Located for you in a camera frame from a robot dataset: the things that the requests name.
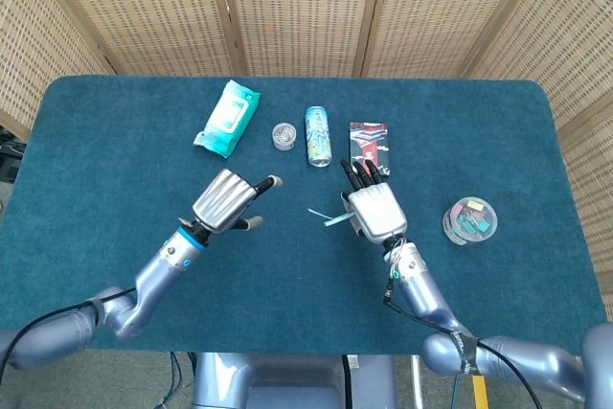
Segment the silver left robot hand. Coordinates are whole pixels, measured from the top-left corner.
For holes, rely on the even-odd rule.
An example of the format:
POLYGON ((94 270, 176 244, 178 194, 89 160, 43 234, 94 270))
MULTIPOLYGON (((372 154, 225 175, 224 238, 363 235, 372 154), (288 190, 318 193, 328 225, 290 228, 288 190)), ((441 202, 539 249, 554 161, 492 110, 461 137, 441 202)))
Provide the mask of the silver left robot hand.
POLYGON ((238 174, 223 169, 193 204, 195 221, 212 234, 229 230, 251 231, 263 224, 262 216, 242 217, 263 193, 283 184, 281 177, 269 175, 251 185, 238 174))

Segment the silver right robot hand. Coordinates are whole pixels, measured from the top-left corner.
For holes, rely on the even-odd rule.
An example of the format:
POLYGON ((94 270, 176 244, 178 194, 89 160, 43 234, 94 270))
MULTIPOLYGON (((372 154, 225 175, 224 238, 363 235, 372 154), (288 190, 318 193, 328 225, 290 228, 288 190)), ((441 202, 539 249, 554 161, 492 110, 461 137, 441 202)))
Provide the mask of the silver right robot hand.
POLYGON ((390 245, 404 236, 407 219, 397 199, 371 160, 365 166, 342 159, 340 165, 352 190, 341 192, 341 200, 348 213, 353 213, 352 226, 374 244, 390 245))

